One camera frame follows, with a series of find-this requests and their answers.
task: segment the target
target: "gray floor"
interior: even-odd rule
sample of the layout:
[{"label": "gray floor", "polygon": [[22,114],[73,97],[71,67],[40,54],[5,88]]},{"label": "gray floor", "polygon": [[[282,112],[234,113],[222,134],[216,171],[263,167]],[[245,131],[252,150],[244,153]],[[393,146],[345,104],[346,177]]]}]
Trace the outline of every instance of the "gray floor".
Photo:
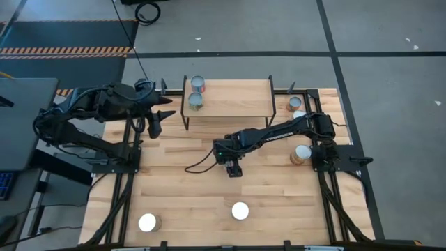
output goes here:
[{"label": "gray floor", "polygon": [[[18,1],[6,0],[7,6]],[[352,52],[446,50],[446,2],[443,0],[323,0],[337,50]],[[91,20],[115,18],[108,0],[28,0],[19,20]],[[160,21],[139,27],[139,52],[327,51],[314,0],[171,0],[160,3]],[[132,7],[118,4],[123,18]],[[0,8],[0,19],[10,11]],[[416,239],[446,246],[445,66],[446,58],[342,58],[348,94],[369,165],[386,238]],[[328,58],[250,57],[143,59],[154,80],[179,88],[183,75],[208,78],[264,78],[276,87],[337,87]],[[123,82],[142,77],[136,59],[128,59]],[[103,125],[84,122],[84,130]],[[67,181],[71,190],[78,185]],[[57,226],[82,223],[82,208],[53,208]],[[45,226],[56,226],[48,218]],[[79,232],[67,230],[48,240],[67,247]],[[59,248],[30,241],[19,250]]]}]

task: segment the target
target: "can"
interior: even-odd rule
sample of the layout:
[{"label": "can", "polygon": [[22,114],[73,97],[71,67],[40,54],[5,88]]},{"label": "can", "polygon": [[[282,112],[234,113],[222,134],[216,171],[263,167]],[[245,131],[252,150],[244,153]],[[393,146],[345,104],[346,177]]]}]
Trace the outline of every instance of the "can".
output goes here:
[{"label": "can", "polygon": [[312,156],[312,150],[308,146],[299,145],[290,154],[290,160],[294,165],[301,165]]},{"label": "can", "polygon": [[302,101],[298,97],[291,97],[288,101],[288,104],[286,104],[286,109],[290,112],[294,112],[299,110],[299,107],[301,106]]},{"label": "can", "polygon": [[140,217],[138,225],[143,232],[155,232],[161,228],[161,218],[160,216],[146,213]]},{"label": "can", "polygon": [[205,91],[205,80],[204,77],[200,75],[195,75],[190,79],[190,85],[192,86],[192,91],[197,93],[203,93]]},{"label": "can", "polygon": [[201,93],[191,93],[189,95],[189,108],[192,111],[198,111],[203,107],[203,96]]},{"label": "can", "polygon": [[249,207],[243,202],[237,202],[232,206],[232,217],[236,220],[244,220],[249,215]]},{"label": "can", "polygon": [[300,110],[294,111],[294,113],[293,113],[293,119],[295,119],[295,118],[299,118],[299,117],[301,117],[301,116],[305,116],[306,114],[307,114],[307,113],[304,112],[304,111],[300,111]]}]

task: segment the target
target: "white disc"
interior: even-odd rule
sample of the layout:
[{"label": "white disc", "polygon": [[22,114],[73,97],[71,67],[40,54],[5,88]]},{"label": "white disc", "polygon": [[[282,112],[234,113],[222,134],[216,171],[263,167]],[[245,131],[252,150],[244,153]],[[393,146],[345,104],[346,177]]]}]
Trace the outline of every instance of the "white disc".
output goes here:
[{"label": "white disc", "polygon": [[244,220],[248,217],[248,205],[243,202],[237,202],[232,206],[232,216],[237,220]]},{"label": "white disc", "polygon": [[156,225],[156,218],[153,214],[146,213],[145,215],[140,217],[138,225],[141,231],[152,231]]}]

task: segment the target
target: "wooden tabletop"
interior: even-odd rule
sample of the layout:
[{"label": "wooden tabletop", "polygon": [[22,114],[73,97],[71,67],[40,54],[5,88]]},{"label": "wooden tabletop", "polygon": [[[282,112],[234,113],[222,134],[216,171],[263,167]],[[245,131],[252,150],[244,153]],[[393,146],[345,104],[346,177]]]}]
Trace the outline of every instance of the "wooden tabletop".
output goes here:
[{"label": "wooden tabletop", "polygon": [[192,93],[190,80],[186,81],[184,110],[186,117],[200,116],[272,116],[271,85],[268,79],[207,79],[203,107],[189,108]]},{"label": "wooden tabletop", "polygon": [[[319,89],[322,109],[339,124],[345,124],[336,89]],[[290,119],[285,108],[290,96],[275,96],[277,115],[273,124]],[[180,97],[168,105],[154,107],[170,110],[181,106]],[[184,167],[200,161],[212,147],[212,140],[244,128],[264,128],[262,118],[196,118],[184,129],[179,112],[162,122],[157,139],[142,135],[143,153],[140,172],[135,176],[127,228],[126,246],[159,246],[168,241],[174,246],[208,245],[293,245],[329,244],[327,227],[316,172],[310,161],[296,167],[289,154],[299,144],[310,145],[303,136],[279,139],[240,161],[243,177],[229,178],[222,166],[204,174],[188,174]],[[119,142],[124,122],[107,123],[104,138]],[[336,127],[336,142],[349,144],[346,127]],[[205,169],[212,156],[196,167]],[[90,193],[79,242],[87,241],[109,212],[116,175],[109,174]],[[361,183],[337,173],[346,212],[369,238],[374,238]],[[249,206],[246,220],[231,217],[237,201]],[[144,233],[138,219],[145,213],[162,218],[158,232]],[[341,231],[332,209],[338,239]],[[115,222],[113,240],[117,240],[121,216]]]}]

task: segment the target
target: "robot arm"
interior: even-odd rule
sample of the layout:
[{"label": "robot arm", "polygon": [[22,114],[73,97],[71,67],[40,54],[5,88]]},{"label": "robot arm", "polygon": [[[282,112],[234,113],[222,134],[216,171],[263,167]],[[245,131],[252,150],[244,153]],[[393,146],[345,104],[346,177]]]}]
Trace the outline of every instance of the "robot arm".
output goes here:
[{"label": "robot arm", "polygon": [[293,135],[304,135],[322,142],[326,149],[327,161],[337,158],[335,150],[335,129],[332,120],[326,114],[307,114],[299,118],[264,129],[244,129],[225,135],[224,139],[214,139],[213,154],[219,165],[226,165],[229,177],[241,177],[242,169],[238,161],[263,144]]},{"label": "robot arm", "polygon": [[172,102],[159,96],[154,89],[154,83],[141,80],[134,87],[116,83],[94,88],[78,88],[63,103],[53,104],[48,110],[41,110],[34,120],[33,128],[39,138],[49,145],[72,143],[103,151],[110,158],[127,162],[131,158],[132,148],[126,142],[112,144],[87,135],[80,132],[69,120],[94,118],[99,122],[105,122],[141,119],[142,126],[134,127],[141,133],[147,119],[149,135],[155,139],[161,133],[160,122],[175,111],[152,113],[153,105]]}]

